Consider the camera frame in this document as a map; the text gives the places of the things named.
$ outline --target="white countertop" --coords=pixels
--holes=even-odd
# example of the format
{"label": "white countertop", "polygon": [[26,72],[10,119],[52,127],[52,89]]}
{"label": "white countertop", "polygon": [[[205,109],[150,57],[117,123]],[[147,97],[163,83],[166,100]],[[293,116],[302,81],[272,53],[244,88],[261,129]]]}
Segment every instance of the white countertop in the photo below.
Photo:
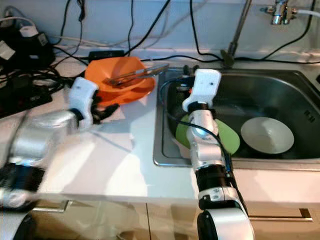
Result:
{"label": "white countertop", "polygon": [[[72,76],[81,68],[77,63],[68,63],[60,72]],[[234,68],[298,70],[320,89],[315,81],[319,66],[267,62],[237,63]],[[159,167],[153,162],[156,95],[154,90],[141,100],[122,105],[103,124],[68,137],[58,147],[46,173],[39,190],[41,198],[195,203],[198,187],[191,168]],[[32,114],[64,107],[60,91],[53,102],[35,108]],[[20,116],[0,120],[0,141],[9,139]],[[5,147],[1,144],[2,156]],[[300,208],[320,205],[320,172],[235,169],[234,174],[246,202],[277,202]]]}

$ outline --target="orange bowl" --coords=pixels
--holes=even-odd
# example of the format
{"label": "orange bowl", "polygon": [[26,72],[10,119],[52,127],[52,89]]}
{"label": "orange bowl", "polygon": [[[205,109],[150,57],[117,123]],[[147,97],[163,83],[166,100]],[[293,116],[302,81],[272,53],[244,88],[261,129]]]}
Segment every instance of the orange bowl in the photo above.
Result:
{"label": "orange bowl", "polygon": [[101,98],[101,102],[99,102],[99,106],[107,107],[112,104],[128,104],[143,98],[153,91],[156,86],[156,81],[153,77],[146,78],[143,83],[141,83],[138,87],[135,87],[129,91],[114,93],[114,92],[106,92],[99,91],[97,96]]}
{"label": "orange bowl", "polygon": [[112,79],[124,74],[128,74],[140,69],[145,69],[145,65],[136,56],[110,57],[90,62],[85,70],[84,77],[96,83],[99,91],[120,94],[138,87],[146,79],[139,78],[131,81],[129,86],[120,88],[112,86],[105,80]]}

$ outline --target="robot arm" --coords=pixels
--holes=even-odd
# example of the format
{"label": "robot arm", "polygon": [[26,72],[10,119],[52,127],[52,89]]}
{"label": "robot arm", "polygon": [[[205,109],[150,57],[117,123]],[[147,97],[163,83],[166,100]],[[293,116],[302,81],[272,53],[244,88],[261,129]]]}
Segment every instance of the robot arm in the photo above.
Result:
{"label": "robot arm", "polygon": [[18,131],[0,178],[0,206],[11,211],[32,209],[38,188],[57,146],[69,135],[111,115],[117,105],[97,115],[92,106],[98,86],[78,77],[69,92],[69,109],[27,121]]}
{"label": "robot arm", "polygon": [[[209,108],[217,93],[221,74],[212,69],[198,69],[190,97],[182,104],[189,112],[189,122],[218,135],[217,123]],[[199,188],[199,240],[254,240],[255,235],[227,156],[222,156],[217,140],[207,132],[189,127],[187,138],[190,155]]]}

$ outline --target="sink basin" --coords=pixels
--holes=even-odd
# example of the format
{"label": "sink basin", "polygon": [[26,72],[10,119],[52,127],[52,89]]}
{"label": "sink basin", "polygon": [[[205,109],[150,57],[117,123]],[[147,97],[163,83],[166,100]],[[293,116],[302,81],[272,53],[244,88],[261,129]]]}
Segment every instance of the sink basin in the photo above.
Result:
{"label": "sink basin", "polygon": [[[220,70],[222,78],[213,107],[217,119],[240,136],[239,150],[232,156],[235,168],[272,170],[320,170],[320,93],[298,71],[288,70]],[[170,68],[159,76],[159,86],[180,77],[182,69]],[[185,93],[179,83],[165,91],[167,111],[176,118],[182,109]],[[293,135],[292,148],[281,154],[265,154],[249,147],[241,138],[241,126],[255,117],[269,117],[287,125]],[[154,162],[159,166],[190,167],[188,149],[177,144],[177,123],[157,103]]]}

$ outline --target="tongs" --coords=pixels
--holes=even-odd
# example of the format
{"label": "tongs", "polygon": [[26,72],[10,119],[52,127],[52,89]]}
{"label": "tongs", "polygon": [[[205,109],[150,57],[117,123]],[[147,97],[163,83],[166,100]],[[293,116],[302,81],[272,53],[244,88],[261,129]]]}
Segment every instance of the tongs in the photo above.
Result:
{"label": "tongs", "polygon": [[167,70],[168,67],[169,64],[159,64],[156,66],[132,71],[113,78],[106,78],[105,80],[103,80],[103,82],[115,87],[121,87],[124,84],[128,85],[127,83],[135,79],[145,79],[149,77],[154,77]]}

